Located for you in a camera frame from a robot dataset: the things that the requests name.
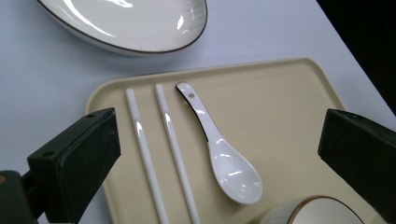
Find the spoon bowl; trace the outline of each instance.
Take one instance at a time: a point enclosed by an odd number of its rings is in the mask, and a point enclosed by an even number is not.
[[[256,203],[262,197],[262,180],[254,167],[221,135],[195,89],[187,82],[177,90],[189,103],[204,130],[216,180],[224,193],[238,203]]]

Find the white ceramic plate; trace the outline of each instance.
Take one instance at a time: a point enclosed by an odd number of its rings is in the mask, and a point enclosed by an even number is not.
[[[205,0],[37,0],[66,29],[133,56],[186,48],[206,26]]]

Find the tableware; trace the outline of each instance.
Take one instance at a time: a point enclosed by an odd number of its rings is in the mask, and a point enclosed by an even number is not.
[[[201,123],[212,168],[223,191],[238,203],[256,203],[262,197],[262,179],[256,169],[221,135],[192,85],[181,82],[177,89]]]
[[[155,85],[155,93],[158,100],[158,105],[161,109],[161,114],[163,115],[163,125],[165,126],[166,134],[169,139],[169,144],[172,148],[172,153],[176,162],[178,176],[181,181],[181,186],[183,188],[184,197],[187,201],[187,206],[189,207],[189,212],[191,216],[192,223],[201,223],[198,211],[195,206],[194,197],[191,192],[191,186],[189,179],[187,178],[186,168],[184,167],[183,158],[181,157],[180,148],[178,146],[177,137],[175,133],[175,128],[171,120],[171,115],[169,113],[168,103],[166,103],[165,93],[163,92],[163,85]]]
[[[104,49],[149,56],[184,49],[206,26],[205,0],[37,0],[73,34]]]
[[[148,182],[151,189],[151,193],[154,197],[154,202],[157,208],[158,216],[162,224],[167,224],[169,223],[168,216],[166,214],[165,204],[163,203],[163,196],[161,194],[160,185],[158,184],[157,175],[155,174],[154,164],[152,162],[151,155],[149,153],[149,144],[146,140],[146,135],[143,130],[143,124],[140,118],[139,109],[137,107],[137,101],[134,96],[134,90],[127,89],[126,96],[131,113],[131,119],[134,124],[134,133],[139,144],[143,163],[145,164],[146,174],[148,176]]]
[[[205,135],[175,90],[180,81],[198,90],[222,134],[259,172],[265,189],[257,203],[231,202],[210,174]],[[126,88],[134,88],[139,103],[157,177],[166,192],[163,199],[169,222],[191,222],[163,130],[153,89],[156,83],[163,85],[166,94],[201,223],[259,223],[264,212],[280,204],[325,194],[342,199],[364,223],[377,224],[374,208],[318,156],[326,110],[345,108],[323,70],[306,58],[118,78],[92,91],[86,113],[113,106],[120,121],[122,156],[103,184],[112,223],[158,223],[134,126],[125,122],[130,120]]]
[[[285,203],[264,217],[261,224],[363,224],[346,204],[325,195]]]

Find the ceramic bowl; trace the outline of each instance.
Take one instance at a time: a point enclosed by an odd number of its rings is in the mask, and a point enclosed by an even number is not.
[[[73,34],[104,49],[149,56],[184,49],[206,26],[205,0],[37,0]]]
[[[264,217],[261,224],[363,224],[344,203],[316,195],[285,203]]]

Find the spoon handle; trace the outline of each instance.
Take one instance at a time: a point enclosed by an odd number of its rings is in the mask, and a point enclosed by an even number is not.
[[[204,104],[192,85],[187,82],[181,82],[176,85],[176,88],[189,103],[196,117],[200,121],[201,127],[204,130],[206,136],[206,141],[213,142],[222,139],[223,137],[221,133],[219,132],[212,118],[210,118],[209,113],[207,113]]]

